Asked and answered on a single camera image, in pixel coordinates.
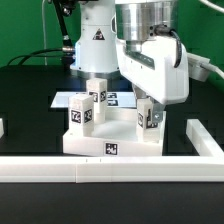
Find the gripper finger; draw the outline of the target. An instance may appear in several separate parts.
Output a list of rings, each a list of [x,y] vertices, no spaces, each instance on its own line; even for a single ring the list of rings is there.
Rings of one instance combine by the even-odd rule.
[[[164,109],[165,109],[165,106],[163,104],[160,104],[157,101],[155,101],[153,103],[153,109],[152,109],[152,122],[153,123],[160,123],[163,121]]]
[[[145,99],[147,97],[146,93],[135,84],[132,85],[132,89],[136,99]]]

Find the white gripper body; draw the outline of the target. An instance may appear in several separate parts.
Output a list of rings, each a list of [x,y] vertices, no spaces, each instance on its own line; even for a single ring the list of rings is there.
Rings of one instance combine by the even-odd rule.
[[[120,73],[131,83],[161,104],[184,102],[189,94],[188,60],[182,46],[181,63],[177,68],[177,44],[171,37],[157,36],[141,45],[141,52],[126,48],[123,40],[116,39]]]

